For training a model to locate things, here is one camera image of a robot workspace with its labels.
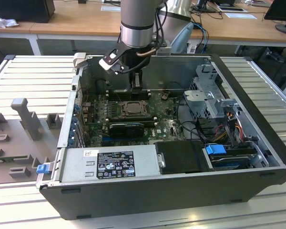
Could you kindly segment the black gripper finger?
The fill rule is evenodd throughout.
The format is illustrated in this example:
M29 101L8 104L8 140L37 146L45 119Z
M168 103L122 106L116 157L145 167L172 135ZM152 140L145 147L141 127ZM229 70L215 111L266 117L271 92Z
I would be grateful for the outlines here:
M142 91L142 88L143 88L143 81L142 81L142 77L143 77L143 71L140 70L138 72L138 91L141 92Z
M131 93L135 93L136 89L136 72L130 72L130 85L131 85Z

